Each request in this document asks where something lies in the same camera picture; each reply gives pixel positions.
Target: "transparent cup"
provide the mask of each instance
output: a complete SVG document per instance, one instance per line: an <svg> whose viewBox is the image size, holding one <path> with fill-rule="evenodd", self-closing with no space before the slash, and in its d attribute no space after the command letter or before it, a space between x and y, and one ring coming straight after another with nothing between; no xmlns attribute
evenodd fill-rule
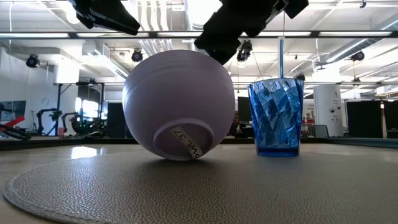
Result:
<svg viewBox="0 0 398 224"><path fill-rule="evenodd" d="M297 156L303 112L304 81L262 80L249 85L249 101L257 153Z"/></svg>

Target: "blue straw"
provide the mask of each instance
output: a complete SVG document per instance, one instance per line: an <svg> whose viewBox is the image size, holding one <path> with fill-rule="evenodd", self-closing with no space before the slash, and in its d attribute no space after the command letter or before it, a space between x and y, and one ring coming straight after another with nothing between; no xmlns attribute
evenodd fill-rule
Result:
<svg viewBox="0 0 398 224"><path fill-rule="evenodd" d="M279 39L279 71L280 78L284 78L284 40Z"/></svg>

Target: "ceiling light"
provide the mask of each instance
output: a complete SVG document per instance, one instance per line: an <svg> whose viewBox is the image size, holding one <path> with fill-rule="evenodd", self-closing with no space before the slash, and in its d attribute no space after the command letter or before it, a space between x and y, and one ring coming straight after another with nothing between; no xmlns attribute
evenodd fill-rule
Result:
<svg viewBox="0 0 398 224"><path fill-rule="evenodd" d="M124 85L124 83L105 83L105 85L116 85L116 86L121 86L121 85Z"/></svg>
<svg viewBox="0 0 398 224"><path fill-rule="evenodd" d="M310 95L312 95L313 93L309 93L309 94L306 94L306 95L304 95L304 98L306 98L307 96L310 96Z"/></svg>
<svg viewBox="0 0 398 224"><path fill-rule="evenodd" d="M304 36L304 37L306 37L306 36L311 35L311 32L306 32L306 31L299 31L299 32L297 32L297 31L287 31L287 32L284 32L284 35L287 36L287 37L289 37L289 36Z"/></svg>
<svg viewBox="0 0 398 224"><path fill-rule="evenodd" d="M370 31L338 31L338 32L320 32L319 36L331 36L331 37L339 37L339 36L378 36L378 37L385 37L391 35L391 31L375 31L375 32L370 32Z"/></svg>
<svg viewBox="0 0 398 224"><path fill-rule="evenodd" d="M0 33L0 39L68 38L67 33Z"/></svg>
<svg viewBox="0 0 398 224"><path fill-rule="evenodd" d="M201 32L188 31L188 32L158 32L159 37L199 37Z"/></svg>
<svg viewBox="0 0 398 224"><path fill-rule="evenodd" d="M77 33L78 37L81 38L95 38L95 37L101 37L101 38L115 38L115 37L149 37L149 34L147 32L139 32L137 35L132 36L130 34L125 34L122 32L81 32Z"/></svg>
<svg viewBox="0 0 398 224"><path fill-rule="evenodd" d="M183 44L192 44L192 43L194 43L194 41L195 41L195 39L185 39L185 40L182 40L182 43Z"/></svg>

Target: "red object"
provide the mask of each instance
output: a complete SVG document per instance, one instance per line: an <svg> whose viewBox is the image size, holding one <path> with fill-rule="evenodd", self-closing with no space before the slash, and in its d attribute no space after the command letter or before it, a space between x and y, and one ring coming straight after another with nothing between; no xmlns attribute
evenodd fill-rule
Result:
<svg viewBox="0 0 398 224"><path fill-rule="evenodd" d="M15 126L15 125L17 125L17 124L23 122L24 120L25 120L25 117L24 117L24 116L19 116L17 119L12 120L12 121L10 121L10 122L4 124L4 125L5 125L5 126L9 126L10 128L12 128L13 126Z"/></svg>
<svg viewBox="0 0 398 224"><path fill-rule="evenodd" d="M315 120L314 119L307 119L307 122L305 122L305 120L303 119L302 124L315 124Z"/></svg>

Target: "computer monitor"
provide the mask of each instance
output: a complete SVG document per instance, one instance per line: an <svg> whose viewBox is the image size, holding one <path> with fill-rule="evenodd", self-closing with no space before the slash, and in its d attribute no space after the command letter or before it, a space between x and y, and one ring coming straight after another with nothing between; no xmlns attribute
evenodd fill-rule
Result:
<svg viewBox="0 0 398 224"><path fill-rule="evenodd" d="M248 97L238 97L238 112L240 121L251 121L250 103Z"/></svg>

